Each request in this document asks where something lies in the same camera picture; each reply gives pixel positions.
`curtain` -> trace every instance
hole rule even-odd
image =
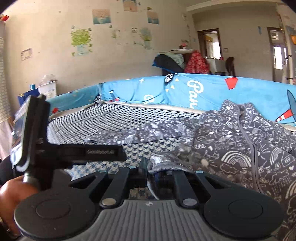
[[[10,154],[12,144],[12,118],[4,75],[4,29],[5,23],[0,21],[0,158],[2,160]]]

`bracelet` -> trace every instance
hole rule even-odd
[[[19,237],[19,235],[14,234],[11,229],[4,223],[4,221],[2,220],[1,216],[0,216],[0,225],[4,228],[6,234],[11,238],[11,239],[16,239]]]

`jacket zipper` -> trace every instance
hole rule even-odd
[[[260,187],[260,181],[259,181],[259,175],[258,175],[258,151],[257,146],[250,140],[248,134],[244,131],[242,128],[241,123],[239,124],[240,131],[242,132],[244,138],[248,142],[250,148],[251,148],[251,158],[252,158],[252,179],[253,179],[253,188],[255,191],[259,193],[263,193],[263,190]]]

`gray ribbed panel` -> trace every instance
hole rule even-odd
[[[197,211],[180,208],[174,200],[125,200],[119,208],[103,210],[88,230],[67,241],[166,240],[234,241],[211,230]]]

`silver screw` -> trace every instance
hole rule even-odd
[[[183,200],[183,204],[186,206],[194,206],[197,204],[197,201],[193,198],[186,198]]]
[[[105,206],[111,206],[114,205],[116,203],[116,200],[114,198],[105,198],[104,200],[102,200],[102,204]]]

